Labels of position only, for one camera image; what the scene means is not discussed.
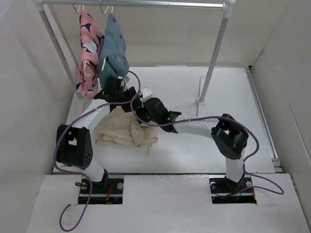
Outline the beige trousers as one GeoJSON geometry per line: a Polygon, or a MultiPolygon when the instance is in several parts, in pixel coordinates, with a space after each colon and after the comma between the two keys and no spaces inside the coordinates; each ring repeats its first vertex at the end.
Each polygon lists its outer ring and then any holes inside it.
{"type": "Polygon", "coordinates": [[[158,141],[158,128],[140,124],[133,113],[118,106],[99,122],[96,139],[101,143],[149,148],[158,141]]]}

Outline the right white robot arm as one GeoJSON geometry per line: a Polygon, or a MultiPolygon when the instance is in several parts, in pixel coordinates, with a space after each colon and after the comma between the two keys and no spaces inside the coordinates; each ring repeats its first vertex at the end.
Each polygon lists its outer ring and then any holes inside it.
{"type": "Polygon", "coordinates": [[[150,98],[145,102],[135,100],[130,106],[140,123],[159,126],[167,133],[189,133],[212,139],[225,157],[226,188],[234,192],[242,186],[243,156],[249,134],[231,115],[194,120],[181,112],[168,111],[158,98],[150,98]]]}

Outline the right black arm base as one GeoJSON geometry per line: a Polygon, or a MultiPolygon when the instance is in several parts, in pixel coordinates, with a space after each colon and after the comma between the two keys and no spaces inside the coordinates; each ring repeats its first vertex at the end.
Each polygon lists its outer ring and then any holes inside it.
{"type": "Polygon", "coordinates": [[[250,177],[244,177],[239,183],[234,183],[226,177],[211,177],[210,191],[213,204],[256,204],[254,190],[246,189],[252,186],[250,177]]]}

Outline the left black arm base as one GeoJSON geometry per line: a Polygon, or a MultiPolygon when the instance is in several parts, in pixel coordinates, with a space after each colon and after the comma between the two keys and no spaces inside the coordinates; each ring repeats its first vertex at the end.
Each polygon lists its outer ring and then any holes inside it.
{"type": "MultiPolygon", "coordinates": [[[[123,178],[108,179],[108,183],[103,186],[100,183],[92,183],[92,192],[89,204],[115,205],[123,202],[123,178]]],[[[78,203],[86,204],[89,196],[90,185],[87,179],[76,182],[79,187],[78,203]]]]}

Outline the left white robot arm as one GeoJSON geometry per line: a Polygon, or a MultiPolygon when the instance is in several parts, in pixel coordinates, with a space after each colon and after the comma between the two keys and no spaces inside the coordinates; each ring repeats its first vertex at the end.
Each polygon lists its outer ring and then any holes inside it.
{"type": "Polygon", "coordinates": [[[90,102],[86,110],[70,125],[57,129],[55,162],[74,167],[85,174],[99,193],[108,189],[108,173],[93,160],[92,133],[100,121],[116,106],[129,110],[129,102],[137,92],[126,86],[126,79],[107,80],[106,87],[90,102]]]}

